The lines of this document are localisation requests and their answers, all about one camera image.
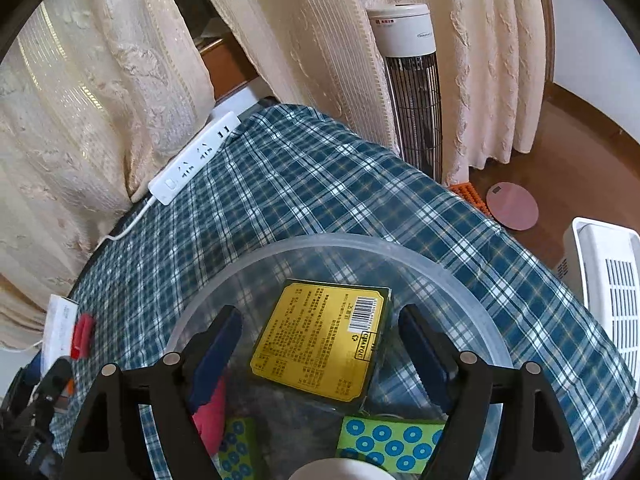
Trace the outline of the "cream curtain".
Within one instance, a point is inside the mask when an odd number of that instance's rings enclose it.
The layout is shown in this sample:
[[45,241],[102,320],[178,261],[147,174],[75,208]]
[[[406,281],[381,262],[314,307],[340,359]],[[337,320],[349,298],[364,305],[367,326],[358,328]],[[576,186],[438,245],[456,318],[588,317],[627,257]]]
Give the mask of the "cream curtain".
[[444,180],[528,153],[538,128],[546,31],[540,0],[212,0],[276,96],[398,150],[383,60],[368,11],[424,3],[442,92]]
[[1,64],[1,343],[39,341],[215,103],[175,0],[44,0]]

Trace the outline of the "green block blue circles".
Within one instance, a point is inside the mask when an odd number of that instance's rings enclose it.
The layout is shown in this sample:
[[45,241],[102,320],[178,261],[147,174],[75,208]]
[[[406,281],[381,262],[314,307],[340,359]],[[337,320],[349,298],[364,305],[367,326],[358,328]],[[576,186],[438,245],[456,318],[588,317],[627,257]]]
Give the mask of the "green block blue circles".
[[378,466],[390,474],[420,474],[444,431],[441,422],[399,418],[343,418],[336,456]]

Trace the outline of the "orange massage mat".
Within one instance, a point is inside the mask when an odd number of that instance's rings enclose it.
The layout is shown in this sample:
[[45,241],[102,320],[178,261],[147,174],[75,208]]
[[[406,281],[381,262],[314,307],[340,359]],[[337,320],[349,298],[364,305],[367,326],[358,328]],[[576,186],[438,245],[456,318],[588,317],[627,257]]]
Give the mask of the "orange massage mat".
[[454,194],[461,197],[462,200],[465,200],[467,203],[482,212],[486,217],[491,218],[489,208],[471,182],[452,184],[449,189],[451,192],[454,192]]

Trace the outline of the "white blue medicine box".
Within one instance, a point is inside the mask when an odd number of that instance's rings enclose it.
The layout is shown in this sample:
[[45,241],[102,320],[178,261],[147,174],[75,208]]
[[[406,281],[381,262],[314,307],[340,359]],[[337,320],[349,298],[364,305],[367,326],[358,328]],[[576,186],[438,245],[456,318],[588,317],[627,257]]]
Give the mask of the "white blue medicine box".
[[41,344],[41,376],[47,374],[58,358],[69,358],[78,305],[58,295],[51,295],[47,307]]

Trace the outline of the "red building brick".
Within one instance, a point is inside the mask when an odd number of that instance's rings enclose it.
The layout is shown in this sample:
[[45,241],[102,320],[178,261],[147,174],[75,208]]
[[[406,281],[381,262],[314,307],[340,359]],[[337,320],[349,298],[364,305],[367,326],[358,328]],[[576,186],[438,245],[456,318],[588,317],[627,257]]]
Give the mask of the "red building brick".
[[94,330],[94,318],[89,313],[83,313],[75,324],[70,357],[73,360],[88,359]]

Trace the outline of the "blue plaid cloth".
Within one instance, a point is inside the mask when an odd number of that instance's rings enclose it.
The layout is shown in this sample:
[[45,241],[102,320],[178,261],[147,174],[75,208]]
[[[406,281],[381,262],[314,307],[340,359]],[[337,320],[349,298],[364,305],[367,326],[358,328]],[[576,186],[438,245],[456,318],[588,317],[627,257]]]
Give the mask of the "blue plaid cloth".
[[168,206],[134,208],[134,230],[91,257],[72,296],[96,319],[76,393],[53,423],[66,448],[100,367],[154,363],[196,294],[242,255],[290,237],[345,232],[446,268],[496,324],[515,364],[538,361],[590,472],[638,400],[602,327],[498,224],[378,144],[308,106],[247,118]]

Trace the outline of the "white tower heater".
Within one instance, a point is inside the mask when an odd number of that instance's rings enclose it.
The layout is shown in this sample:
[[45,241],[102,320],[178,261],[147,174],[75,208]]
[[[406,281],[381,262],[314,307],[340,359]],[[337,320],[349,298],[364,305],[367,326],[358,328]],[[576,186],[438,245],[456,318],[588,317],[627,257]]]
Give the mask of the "white tower heater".
[[425,3],[367,10],[390,86],[401,157],[442,180],[442,97],[431,11]]

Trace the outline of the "pink round scale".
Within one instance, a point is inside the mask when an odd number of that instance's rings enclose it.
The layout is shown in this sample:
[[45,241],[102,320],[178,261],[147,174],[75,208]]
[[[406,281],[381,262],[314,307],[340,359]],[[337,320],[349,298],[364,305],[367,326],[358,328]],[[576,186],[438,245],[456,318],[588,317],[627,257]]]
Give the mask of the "pink round scale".
[[492,216],[512,231],[527,231],[539,219],[534,196],[526,188],[512,182],[498,182],[486,194],[486,204]]

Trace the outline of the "yellow green tin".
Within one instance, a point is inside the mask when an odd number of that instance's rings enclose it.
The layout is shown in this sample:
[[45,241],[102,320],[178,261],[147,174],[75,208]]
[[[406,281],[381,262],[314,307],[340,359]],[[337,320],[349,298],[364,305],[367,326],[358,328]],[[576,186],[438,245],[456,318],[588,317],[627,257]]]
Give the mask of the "yellow green tin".
[[390,326],[388,287],[289,280],[248,366],[266,382],[356,411],[367,400]]

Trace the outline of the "clear plastic bowl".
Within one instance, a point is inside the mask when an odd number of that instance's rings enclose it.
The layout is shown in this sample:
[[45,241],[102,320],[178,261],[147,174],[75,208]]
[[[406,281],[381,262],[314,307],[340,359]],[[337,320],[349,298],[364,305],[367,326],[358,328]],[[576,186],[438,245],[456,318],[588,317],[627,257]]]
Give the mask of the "clear plastic bowl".
[[[288,280],[390,290],[390,307],[367,395],[341,408],[250,374],[250,356]],[[256,422],[258,456],[269,479],[286,479],[314,460],[334,456],[342,419],[359,412],[387,418],[442,420],[421,385],[397,330],[399,310],[419,307],[433,330],[486,363],[512,360],[489,314],[469,289],[432,260],[375,237],[344,233],[298,236],[249,252],[216,274],[178,317],[165,349],[182,351],[226,304],[242,315],[242,336],[228,364],[227,406]]]

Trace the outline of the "pink round compact case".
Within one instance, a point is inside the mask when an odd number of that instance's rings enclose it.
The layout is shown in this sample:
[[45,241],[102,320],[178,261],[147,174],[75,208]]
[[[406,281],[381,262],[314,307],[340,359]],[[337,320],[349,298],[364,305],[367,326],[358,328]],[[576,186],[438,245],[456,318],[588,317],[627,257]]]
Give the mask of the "pink round compact case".
[[382,468],[349,458],[324,458],[298,468],[290,480],[394,480]]

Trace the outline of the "white power strip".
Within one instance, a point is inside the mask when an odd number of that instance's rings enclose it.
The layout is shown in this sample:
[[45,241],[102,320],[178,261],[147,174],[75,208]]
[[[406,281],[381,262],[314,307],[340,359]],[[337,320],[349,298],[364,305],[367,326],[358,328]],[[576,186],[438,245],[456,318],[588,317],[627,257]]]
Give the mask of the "white power strip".
[[233,112],[213,114],[210,121],[150,181],[151,195],[162,205],[169,205],[214,158],[239,124],[238,115]]

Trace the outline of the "right cream curtain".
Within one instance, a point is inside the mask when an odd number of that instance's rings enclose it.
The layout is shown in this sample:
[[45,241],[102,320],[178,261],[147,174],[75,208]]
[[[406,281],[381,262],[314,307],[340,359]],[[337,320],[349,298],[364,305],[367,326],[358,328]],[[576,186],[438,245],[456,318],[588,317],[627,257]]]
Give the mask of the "right cream curtain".
[[546,31],[540,0],[212,0],[276,96],[398,150],[383,60],[368,11],[424,3],[442,92],[444,180],[528,153],[538,128]]

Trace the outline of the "white plastic basket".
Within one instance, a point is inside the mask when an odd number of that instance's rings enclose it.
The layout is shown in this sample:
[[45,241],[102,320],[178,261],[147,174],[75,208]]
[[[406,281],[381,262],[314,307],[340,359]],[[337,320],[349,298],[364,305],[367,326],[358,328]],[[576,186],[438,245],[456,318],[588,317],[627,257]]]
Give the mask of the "white plastic basket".
[[576,217],[563,235],[555,275],[589,310],[639,379],[639,234]]

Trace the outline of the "left cream curtain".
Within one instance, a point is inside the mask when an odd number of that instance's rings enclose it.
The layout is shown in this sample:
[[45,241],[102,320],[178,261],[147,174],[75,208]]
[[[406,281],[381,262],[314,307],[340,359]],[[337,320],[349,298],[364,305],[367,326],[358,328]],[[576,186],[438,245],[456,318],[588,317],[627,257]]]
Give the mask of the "left cream curtain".
[[1,64],[1,343],[39,341],[215,103],[175,0],[44,0]]

